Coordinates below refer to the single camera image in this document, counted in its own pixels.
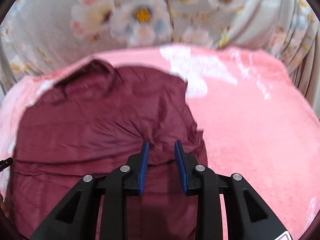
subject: floral fabric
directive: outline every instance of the floral fabric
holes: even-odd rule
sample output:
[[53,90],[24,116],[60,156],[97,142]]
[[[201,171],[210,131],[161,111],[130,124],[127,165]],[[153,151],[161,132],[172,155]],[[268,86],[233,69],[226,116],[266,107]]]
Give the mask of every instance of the floral fabric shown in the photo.
[[262,48],[291,74],[318,24],[306,0],[17,0],[1,41],[17,80],[99,51],[172,42]]

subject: pink flower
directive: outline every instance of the pink flower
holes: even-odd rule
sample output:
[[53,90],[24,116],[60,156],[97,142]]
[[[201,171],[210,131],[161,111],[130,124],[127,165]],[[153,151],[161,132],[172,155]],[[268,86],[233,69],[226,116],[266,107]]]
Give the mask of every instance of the pink flower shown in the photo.
[[113,0],[78,0],[71,8],[71,30],[80,39],[90,39],[109,28],[115,10]]

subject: maroon fabric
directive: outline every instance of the maroon fabric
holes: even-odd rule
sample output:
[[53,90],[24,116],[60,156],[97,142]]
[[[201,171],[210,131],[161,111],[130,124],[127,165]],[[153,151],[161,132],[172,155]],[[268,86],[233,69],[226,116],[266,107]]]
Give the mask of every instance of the maroon fabric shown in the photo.
[[150,143],[142,197],[128,198],[129,239],[194,239],[196,197],[185,197],[174,143],[207,164],[202,132],[185,103],[186,83],[146,67],[94,60],[46,92],[23,115],[10,199],[29,237],[85,174],[110,173]]

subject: pink fleece fabric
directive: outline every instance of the pink fleece fabric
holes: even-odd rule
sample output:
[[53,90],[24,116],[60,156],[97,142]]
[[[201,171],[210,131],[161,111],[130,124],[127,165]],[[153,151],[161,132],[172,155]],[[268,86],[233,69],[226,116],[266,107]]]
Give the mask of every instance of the pink fleece fabric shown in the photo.
[[[284,65],[263,51],[174,44],[102,52],[44,76],[26,76],[3,102],[0,160],[12,156],[26,107],[92,58],[115,67],[145,65],[188,80],[186,102],[204,130],[208,166],[218,174],[242,174],[294,240],[305,232],[320,209],[320,123]],[[8,178],[8,169],[0,173],[3,195]]]

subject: metal screw head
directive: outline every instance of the metal screw head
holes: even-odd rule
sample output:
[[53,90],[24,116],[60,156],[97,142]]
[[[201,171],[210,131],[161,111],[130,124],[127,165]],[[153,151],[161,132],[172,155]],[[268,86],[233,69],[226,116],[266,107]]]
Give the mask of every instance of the metal screw head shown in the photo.
[[120,170],[122,172],[128,172],[130,170],[130,167],[128,165],[123,165],[120,167]]
[[237,181],[239,181],[239,180],[242,179],[242,176],[241,176],[239,173],[233,174],[232,177],[233,177],[235,180],[237,180]]
[[196,170],[197,171],[204,171],[205,170],[205,167],[203,165],[197,165],[196,166]]
[[90,182],[92,180],[92,176],[91,175],[85,175],[83,177],[84,182]]

